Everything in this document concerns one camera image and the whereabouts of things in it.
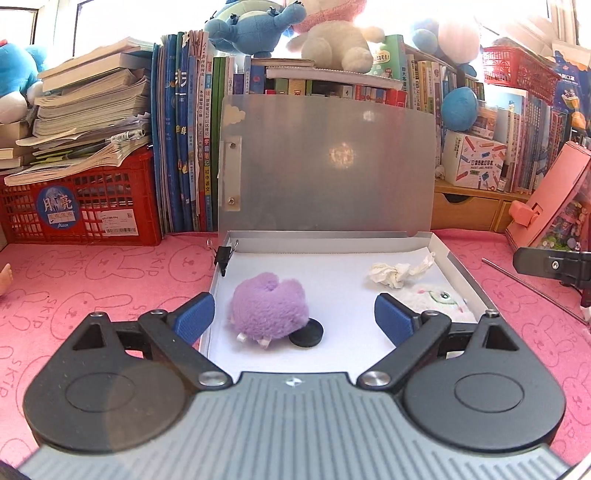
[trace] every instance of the pink desk mat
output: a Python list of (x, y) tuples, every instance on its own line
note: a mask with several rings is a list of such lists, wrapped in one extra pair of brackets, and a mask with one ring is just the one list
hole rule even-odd
[[(581, 460), (591, 450), (591, 347), (584, 327), (482, 264), (485, 257), (513, 271), (512, 252), (502, 235), (436, 233), (563, 386), (568, 409), (553, 449), (567, 462)], [(113, 320), (133, 320), (156, 307), (174, 310), (208, 290), (213, 254), (207, 238), (169, 236), (155, 248), (9, 245), (0, 252), (0, 265), (10, 262), (15, 277), (0, 299), (1, 460), (17, 466), (37, 448), (22, 414), (22, 398), (36, 373), (84, 316), (103, 310)], [(574, 290), (554, 281), (527, 280), (577, 309)]]

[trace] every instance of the barcode label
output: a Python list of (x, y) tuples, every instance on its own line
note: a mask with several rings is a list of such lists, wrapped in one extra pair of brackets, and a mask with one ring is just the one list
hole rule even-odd
[(98, 212), (97, 217), (104, 236), (139, 235), (133, 209)]

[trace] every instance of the label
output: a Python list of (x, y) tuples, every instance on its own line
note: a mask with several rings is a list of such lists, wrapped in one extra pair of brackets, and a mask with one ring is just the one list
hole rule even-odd
[(56, 230), (71, 228), (80, 220), (80, 207), (74, 193), (63, 186), (46, 187), (39, 193), (37, 213)]
[(104, 236), (138, 236), (138, 225), (135, 223), (134, 210), (109, 210), (97, 212), (101, 220), (100, 228)]

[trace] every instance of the pink box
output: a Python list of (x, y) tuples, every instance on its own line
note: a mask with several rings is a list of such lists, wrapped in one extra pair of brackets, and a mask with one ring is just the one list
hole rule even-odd
[(505, 234), (520, 247), (587, 251), (591, 152), (568, 142), (527, 203), (513, 202)]

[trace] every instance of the white teddy bear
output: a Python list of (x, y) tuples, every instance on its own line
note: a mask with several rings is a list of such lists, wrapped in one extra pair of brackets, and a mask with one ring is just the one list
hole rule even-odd
[(294, 30), (300, 35), (290, 40), (287, 49), (314, 60), (317, 68), (367, 73), (374, 64), (368, 42), (384, 41), (377, 27), (358, 28), (353, 20), (367, 0), (308, 0), (307, 18)]

